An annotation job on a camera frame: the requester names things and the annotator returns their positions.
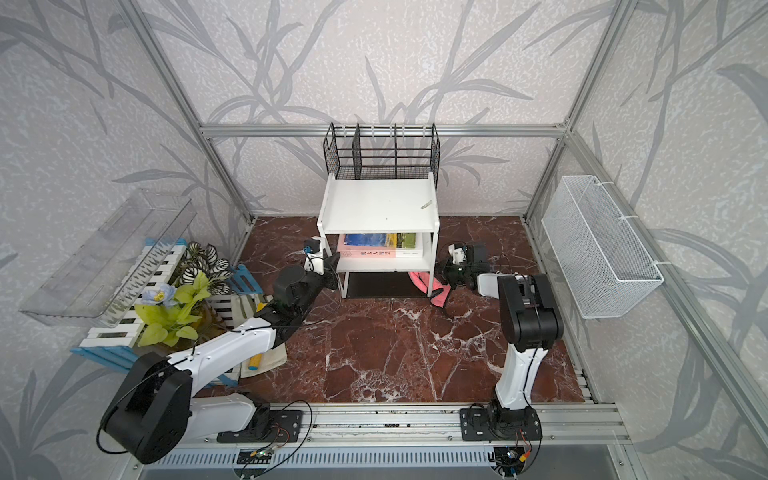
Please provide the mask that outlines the pink fluffy cloth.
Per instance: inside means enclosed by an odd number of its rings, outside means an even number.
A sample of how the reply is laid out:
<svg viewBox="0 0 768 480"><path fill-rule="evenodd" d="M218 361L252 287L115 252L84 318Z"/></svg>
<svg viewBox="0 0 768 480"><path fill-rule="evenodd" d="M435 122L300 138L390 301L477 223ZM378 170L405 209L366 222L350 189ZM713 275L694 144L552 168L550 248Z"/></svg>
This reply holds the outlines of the pink fluffy cloth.
<svg viewBox="0 0 768 480"><path fill-rule="evenodd" d="M409 272L408 277L412 284L427 295L430 304L444 309L451 293L451 286L441 283L431 277L428 272Z"/></svg>

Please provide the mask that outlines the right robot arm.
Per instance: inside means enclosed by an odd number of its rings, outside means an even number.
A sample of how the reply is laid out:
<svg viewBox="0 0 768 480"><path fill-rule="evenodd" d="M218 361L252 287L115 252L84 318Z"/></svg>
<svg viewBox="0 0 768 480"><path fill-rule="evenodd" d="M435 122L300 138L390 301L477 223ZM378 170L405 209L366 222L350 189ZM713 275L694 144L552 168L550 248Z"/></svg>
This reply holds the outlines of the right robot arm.
<svg viewBox="0 0 768 480"><path fill-rule="evenodd" d="M460 411L462 439L542 440L532 389L545 356L564 334L548 276L493 273L482 242L449 245L440 273L452 287L466 286L499 301L500 326L507 342L492 400Z"/></svg>

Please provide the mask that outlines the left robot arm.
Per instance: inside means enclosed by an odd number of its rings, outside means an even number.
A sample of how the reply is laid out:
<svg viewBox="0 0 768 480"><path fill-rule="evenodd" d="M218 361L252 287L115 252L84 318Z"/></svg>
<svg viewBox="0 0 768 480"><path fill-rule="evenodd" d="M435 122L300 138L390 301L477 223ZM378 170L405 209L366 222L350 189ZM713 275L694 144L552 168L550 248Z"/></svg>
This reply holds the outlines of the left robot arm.
<svg viewBox="0 0 768 480"><path fill-rule="evenodd" d="M318 295L337 289L340 258L324 249L320 266L283 269L266 307L200 346L169 356L141 356L102 416L99 432L115 440L122 452L151 464L183 441L246 430L257 414L255 400L241 393L200 398L198 392L225 371L284 344L303 327Z"/></svg>

